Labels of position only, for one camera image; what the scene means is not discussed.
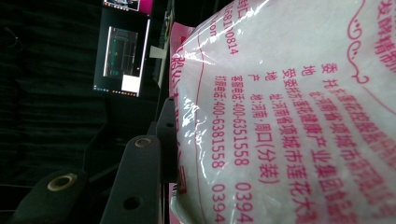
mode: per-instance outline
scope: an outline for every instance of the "plastic bag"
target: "plastic bag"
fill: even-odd
[[[171,60],[184,223],[396,223],[396,1],[236,0]]]

